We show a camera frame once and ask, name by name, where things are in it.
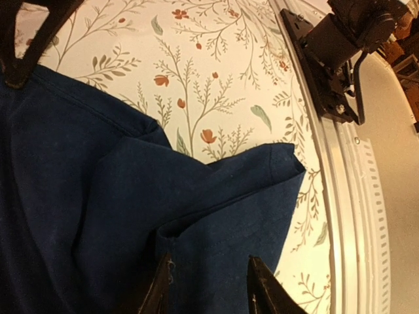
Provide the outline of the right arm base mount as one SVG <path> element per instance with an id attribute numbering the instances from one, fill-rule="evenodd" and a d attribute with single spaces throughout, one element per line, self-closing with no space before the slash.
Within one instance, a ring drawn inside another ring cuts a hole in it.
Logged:
<path id="1" fill-rule="evenodd" d="M 402 1 L 328 1 L 331 12 L 313 25 L 281 9 L 310 95 L 320 116 L 365 123 L 360 68 L 386 42 L 408 11 Z"/>

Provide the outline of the navy blue t-shirt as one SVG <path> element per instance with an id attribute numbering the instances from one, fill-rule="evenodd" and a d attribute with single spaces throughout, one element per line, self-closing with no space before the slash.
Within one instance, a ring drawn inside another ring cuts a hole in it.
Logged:
<path id="1" fill-rule="evenodd" d="M 1 312 L 112 313 L 170 254 L 170 313 L 247 313 L 248 258 L 276 268 L 304 174 L 286 143 L 204 164 L 38 66 L 1 86 Z"/>

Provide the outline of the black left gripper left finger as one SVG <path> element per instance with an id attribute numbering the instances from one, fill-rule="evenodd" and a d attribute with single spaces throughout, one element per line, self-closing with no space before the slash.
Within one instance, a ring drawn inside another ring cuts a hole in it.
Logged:
<path id="1" fill-rule="evenodd" d="M 165 314 L 169 308 L 169 291 L 173 281 L 171 254 L 164 254 L 141 284 L 142 299 L 139 314 Z"/>

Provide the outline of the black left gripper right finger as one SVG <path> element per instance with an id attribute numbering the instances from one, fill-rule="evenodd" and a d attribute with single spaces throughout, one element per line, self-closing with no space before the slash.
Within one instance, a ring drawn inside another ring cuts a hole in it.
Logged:
<path id="1" fill-rule="evenodd" d="M 306 314 L 256 256 L 247 264 L 247 299 L 250 314 Z"/>

